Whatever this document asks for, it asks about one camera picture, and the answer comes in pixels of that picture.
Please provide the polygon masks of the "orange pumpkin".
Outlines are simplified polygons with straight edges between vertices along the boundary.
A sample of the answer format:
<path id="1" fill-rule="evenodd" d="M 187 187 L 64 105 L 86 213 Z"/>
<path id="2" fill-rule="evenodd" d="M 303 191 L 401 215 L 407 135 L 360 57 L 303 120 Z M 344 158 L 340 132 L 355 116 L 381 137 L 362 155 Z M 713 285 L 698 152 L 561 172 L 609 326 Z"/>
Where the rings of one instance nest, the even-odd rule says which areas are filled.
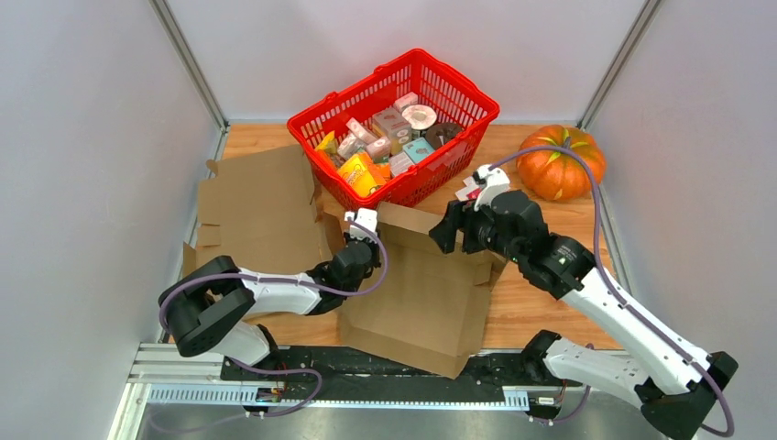
<path id="1" fill-rule="evenodd" d="M 585 161 L 596 182 L 602 182 L 607 160 L 590 134 L 576 127 L 543 126 L 526 137 L 520 149 L 539 146 L 572 150 Z M 550 150 L 528 153 L 516 160 L 516 167 L 522 183 L 544 200 L 573 200 L 591 192 L 584 168 L 567 154 Z"/>

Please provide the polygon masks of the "red white paper packet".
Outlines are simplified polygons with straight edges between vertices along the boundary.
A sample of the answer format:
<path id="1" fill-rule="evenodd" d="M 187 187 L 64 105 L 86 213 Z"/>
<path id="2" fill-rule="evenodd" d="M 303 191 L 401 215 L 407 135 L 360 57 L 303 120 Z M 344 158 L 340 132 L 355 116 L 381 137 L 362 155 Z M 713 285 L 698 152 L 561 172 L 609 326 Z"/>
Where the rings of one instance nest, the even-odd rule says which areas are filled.
<path id="1" fill-rule="evenodd" d="M 482 185 L 473 176 L 468 176 L 463 180 L 463 187 L 455 192 L 455 196 L 458 201 L 466 202 L 475 200 L 481 192 Z"/>

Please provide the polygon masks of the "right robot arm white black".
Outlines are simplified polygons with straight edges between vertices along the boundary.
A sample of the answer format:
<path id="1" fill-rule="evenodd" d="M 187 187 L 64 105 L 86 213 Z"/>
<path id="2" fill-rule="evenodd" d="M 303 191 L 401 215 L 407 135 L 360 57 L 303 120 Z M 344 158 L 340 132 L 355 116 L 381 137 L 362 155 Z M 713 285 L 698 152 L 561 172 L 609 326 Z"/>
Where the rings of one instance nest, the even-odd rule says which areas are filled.
<path id="1" fill-rule="evenodd" d="M 695 438 L 719 404 L 727 427 L 717 435 L 734 434 L 723 390 L 738 362 L 723 351 L 705 352 L 663 324 L 613 279 L 599 256 L 550 232 L 540 206 L 524 192 L 503 192 L 483 204 L 451 201 L 429 235 L 445 254 L 457 247 L 467 254 L 489 250 L 516 264 L 532 286 L 588 316 L 630 354 L 614 357 L 542 330 L 522 352 L 528 380 L 543 384 L 554 377 L 604 391 L 672 439 Z"/>

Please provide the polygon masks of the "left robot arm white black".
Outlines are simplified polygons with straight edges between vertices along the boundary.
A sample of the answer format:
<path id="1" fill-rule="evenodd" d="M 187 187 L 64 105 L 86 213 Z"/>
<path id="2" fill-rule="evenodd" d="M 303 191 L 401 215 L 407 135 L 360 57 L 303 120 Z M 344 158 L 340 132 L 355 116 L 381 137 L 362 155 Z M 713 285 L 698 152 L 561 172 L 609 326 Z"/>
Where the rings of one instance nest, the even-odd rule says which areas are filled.
<path id="1" fill-rule="evenodd" d="M 297 275 L 262 274 L 219 256 L 159 296 L 159 320 L 181 356 L 217 353 L 269 380 L 280 365 L 275 341 L 266 327 L 245 323 L 245 316 L 329 313 L 360 295 L 362 282 L 385 261 L 380 241 L 352 237 L 331 260 Z"/>

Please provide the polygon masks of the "flat brown cardboard sheet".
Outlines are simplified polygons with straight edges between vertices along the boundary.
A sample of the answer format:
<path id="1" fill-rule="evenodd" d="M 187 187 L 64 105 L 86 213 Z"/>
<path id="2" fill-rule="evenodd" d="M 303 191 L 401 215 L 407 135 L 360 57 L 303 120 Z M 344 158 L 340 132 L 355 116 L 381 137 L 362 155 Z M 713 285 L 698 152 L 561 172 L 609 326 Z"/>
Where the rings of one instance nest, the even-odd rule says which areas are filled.
<path id="1" fill-rule="evenodd" d="M 301 146 L 208 161 L 198 185 L 197 242 L 183 248 L 183 274 L 226 255 L 248 270 L 291 275 L 345 245 L 340 220 L 319 204 L 320 187 Z"/>

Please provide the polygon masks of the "red plastic shopping basket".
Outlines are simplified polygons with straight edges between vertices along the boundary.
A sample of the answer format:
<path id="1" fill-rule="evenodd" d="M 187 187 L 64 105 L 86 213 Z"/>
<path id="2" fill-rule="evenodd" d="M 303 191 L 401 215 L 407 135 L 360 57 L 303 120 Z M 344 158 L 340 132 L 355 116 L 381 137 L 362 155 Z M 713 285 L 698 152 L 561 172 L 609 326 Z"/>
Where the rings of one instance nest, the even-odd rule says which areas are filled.
<path id="1" fill-rule="evenodd" d="M 416 205 L 469 165 L 499 111 L 462 73 L 413 49 L 287 128 L 318 181 L 354 211 Z"/>

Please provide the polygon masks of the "left aluminium frame post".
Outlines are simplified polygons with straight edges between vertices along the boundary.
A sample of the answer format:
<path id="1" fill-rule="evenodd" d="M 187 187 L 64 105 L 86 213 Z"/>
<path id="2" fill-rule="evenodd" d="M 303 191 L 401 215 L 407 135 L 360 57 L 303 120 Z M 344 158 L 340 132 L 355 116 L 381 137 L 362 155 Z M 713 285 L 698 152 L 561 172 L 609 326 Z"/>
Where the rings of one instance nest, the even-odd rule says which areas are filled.
<path id="1" fill-rule="evenodd" d="M 160 24 L 168 35 L 173 48 L 177 52 L 184 68 L 192 80 L 197 93 L 201 97 L 206 109 L 211 116 L 211 119 L 218 126 L 219 130 L 222 133 L 225 133 L 227 128 L 229 128 L 228 120 L 224 115 L 222 107 L 218 103 L 212 87 L 207 82 L 201 66 L 196 60 L 192 48 L 187 41 L 183 30 L 170 6 L 170 2 L 166 0 L 150 0 L 149 3 L 154 9 Z"/>

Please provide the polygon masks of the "aluminium frame post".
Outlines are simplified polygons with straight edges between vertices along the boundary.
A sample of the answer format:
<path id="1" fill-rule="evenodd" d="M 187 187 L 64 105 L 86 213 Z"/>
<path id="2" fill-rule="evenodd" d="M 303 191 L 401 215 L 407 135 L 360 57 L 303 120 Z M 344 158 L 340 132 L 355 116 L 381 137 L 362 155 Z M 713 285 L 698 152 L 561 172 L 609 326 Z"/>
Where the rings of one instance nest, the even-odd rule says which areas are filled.
<path id="1" fill-rule="evenodd" d="M 640 41 L 648 31 L 662 5 L 663 0 L 646 0 L 642 3 L 640 11 L 629 27 L 626 37 L 618 47 L 613 60 L 607 67 L 607 70 L 593 93 L 592 98 L 588 102 L 585 111 L 577 121 L 577 128 L 587 130 L 592 126 L 619 75 L 627 65 L 633 52 L 639 46 Z"/>
<path id="2" fill-rule="evenodd" d="M 219 130 L 222 133 L 225 133 L 227 128 L 229 128 L 228 120 L 224 115 L 222 107 L 218 103 L 212 87 L 207 82 L 201 66 L 196 60 L 192 48 L 187 41 L 183 30 L 170 6 L 170 2 L 166 0 L 150 0 L 149 3 L 154 9 L 160 24 L 168 35 L 173 48 L 177 52 L 184 68 L 192 80 L 197 93 L 201 97 L 206 109 L 211 116 L 211 119 L 218 126 Z"/>

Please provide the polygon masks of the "orange snack box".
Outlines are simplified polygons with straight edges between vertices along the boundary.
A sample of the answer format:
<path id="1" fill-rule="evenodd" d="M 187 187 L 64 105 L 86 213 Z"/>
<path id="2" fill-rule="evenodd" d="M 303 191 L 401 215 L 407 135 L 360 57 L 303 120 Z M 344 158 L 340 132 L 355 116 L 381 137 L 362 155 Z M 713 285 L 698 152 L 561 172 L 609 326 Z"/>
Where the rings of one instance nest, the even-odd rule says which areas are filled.
<path id="1" fill-rule="evenodd" d="M 390 171 L 377 165 L 366 152 L 357 152 L 337 169 L 337 174 L 359 197 L 368 197 L 391 179 Z"/>

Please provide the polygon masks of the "yellow snack packet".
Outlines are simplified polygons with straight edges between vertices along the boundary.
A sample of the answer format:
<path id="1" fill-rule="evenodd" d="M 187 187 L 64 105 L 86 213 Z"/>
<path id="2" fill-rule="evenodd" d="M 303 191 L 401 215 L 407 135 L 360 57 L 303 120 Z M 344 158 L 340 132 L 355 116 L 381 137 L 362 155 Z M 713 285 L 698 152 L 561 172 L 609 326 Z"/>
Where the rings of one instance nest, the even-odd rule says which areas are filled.
<path id="1" fill-rule="evenodd" d="M 335 133 L 331 131 L 323 137 L 323 139 L 315 147 L 314 151 L 319 154 L 332 156 L 337 153 L 337 149 L 338 142 L 336 141 Z"/>

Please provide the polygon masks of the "right aluminium frame post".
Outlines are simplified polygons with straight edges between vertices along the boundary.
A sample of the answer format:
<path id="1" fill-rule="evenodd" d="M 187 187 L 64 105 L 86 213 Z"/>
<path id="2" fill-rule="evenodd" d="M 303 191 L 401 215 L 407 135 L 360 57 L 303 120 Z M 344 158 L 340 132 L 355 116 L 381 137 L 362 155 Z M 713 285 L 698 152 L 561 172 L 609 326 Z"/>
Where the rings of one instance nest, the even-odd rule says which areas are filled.
<path id="1" fill-rule="evenodd" d="M 618 47 L 613 60 L 607 67 L 607 70 L 593 93 L 592 98 L 588 102 L 585 111 L 577 121 L 577 128 L 587 130 L 592 126 L 619 75 L 627 65 L 633 52 L 639 46 L 640 41 L 648 31 L 662 5 L 663 0 L 646 0 L 642 3 L 640 11 L 629 27 L 626 37 Z"/>

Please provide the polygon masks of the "brown cardboard box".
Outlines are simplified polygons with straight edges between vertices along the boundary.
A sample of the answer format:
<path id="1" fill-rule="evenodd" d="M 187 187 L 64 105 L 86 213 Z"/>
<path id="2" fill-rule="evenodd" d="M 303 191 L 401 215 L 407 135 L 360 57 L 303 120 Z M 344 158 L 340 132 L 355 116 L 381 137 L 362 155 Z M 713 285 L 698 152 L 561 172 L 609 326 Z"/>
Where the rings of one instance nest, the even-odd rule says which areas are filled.
<path id="1" fill-rule="evenodd" d="M 428 232 L 441 216 L 393 203 L 378 207 L 388 274 L 378 289 L 334 310 L 329 343 L 454 379 L 480 351 L 492 291 L 505 262 L 465 254 L 461 237 L 444 254 Z"/>

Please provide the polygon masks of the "teal small box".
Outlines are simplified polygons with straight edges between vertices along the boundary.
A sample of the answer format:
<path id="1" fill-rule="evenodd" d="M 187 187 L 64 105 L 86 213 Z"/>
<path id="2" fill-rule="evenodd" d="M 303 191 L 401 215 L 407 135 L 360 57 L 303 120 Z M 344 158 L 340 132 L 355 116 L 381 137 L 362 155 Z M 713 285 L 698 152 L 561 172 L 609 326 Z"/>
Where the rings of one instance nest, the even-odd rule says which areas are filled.
<path id="1" fill-rule="evenodd" d="M 403 152 L 413 164 L 420 164 L 431 156 L 435 148 L 423 137 L 416 138 L 403 146 Z"/>

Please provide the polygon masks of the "pink white round roll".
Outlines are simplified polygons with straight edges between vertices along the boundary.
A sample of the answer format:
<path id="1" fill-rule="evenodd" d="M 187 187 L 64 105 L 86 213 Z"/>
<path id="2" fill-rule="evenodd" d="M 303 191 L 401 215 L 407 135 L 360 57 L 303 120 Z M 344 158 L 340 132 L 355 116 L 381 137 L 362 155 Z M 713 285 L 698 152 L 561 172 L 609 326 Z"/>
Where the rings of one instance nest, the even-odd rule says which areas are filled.
<path id="1" fill-rule="evenodd" d="M 436 112 L 430 106 L 424 104 L 408 105 L 402 110 L 401 114 L 415 131 L 427 130 L 437 121 Z"/>

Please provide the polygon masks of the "dark brown round item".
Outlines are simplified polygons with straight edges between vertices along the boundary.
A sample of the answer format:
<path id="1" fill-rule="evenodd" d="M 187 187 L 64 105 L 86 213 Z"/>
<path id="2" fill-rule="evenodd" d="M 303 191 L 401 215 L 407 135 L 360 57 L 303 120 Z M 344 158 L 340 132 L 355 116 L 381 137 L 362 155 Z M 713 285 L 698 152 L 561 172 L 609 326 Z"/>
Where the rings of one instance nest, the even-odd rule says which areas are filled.
<path id="1" fill-rule="evenodd" d="M 424 138 L 434 150 L 437 150 L 452 141 L 462 131 L 463 128 L 456 123 L 443 122 L 428 128 Z"/>

